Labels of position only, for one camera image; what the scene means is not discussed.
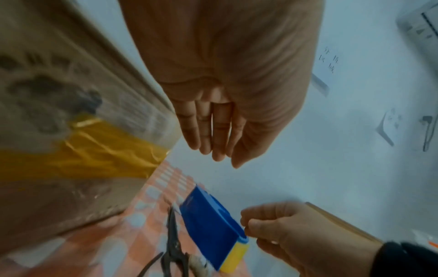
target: orange checkered tablecloth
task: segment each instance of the orange checkered tablecloth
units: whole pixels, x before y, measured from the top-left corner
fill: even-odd
[[[166,251],[167,209],[170,203],[181,203],[194,186],[192,177],[165,161],[124,213],[6,255],[0,260],[0,276],[136,277],[156,254]],[[201,256],[178,214],[177,224],[183,252]],[[181,275],[173,263],[172,276]],[[244,261],[233,274],[213,274],[221,275],[250,277]],[[163,276],[159,262],[147,276]]]

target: cardboard box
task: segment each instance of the cardboard box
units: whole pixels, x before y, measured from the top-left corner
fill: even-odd
[[[123,211],[181,135],[70,1],[0,1],[0,117],[0,253]]]

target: metal pliers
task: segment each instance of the metal pliers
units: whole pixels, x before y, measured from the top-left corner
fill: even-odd
[[[177,221],[175,219],[175,211],[173,207],[169,209],[169,217],[167,219],[167,249],[166,252],[161,252],[156,255],[138,274],[137,277],[143,277],[146,271],[161,258],[161,267],[163,269],[164,277],[172,277],[170,273],[170,263],[175,262],[182,269],[182,277],[188,276],[188,258],[181,249],[181,243],[178,239]]]

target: hand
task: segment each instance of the hand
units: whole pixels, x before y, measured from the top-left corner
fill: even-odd
[[[296,268],[303,277],[368,277],[382,246],[298,202],[247,208],[240,222],[263,251]]]
[[[120,0],[120,6],[192,149],[213,150],[215,161],[228,155],[238,168],[263,154],[303,105],[323,0]]]

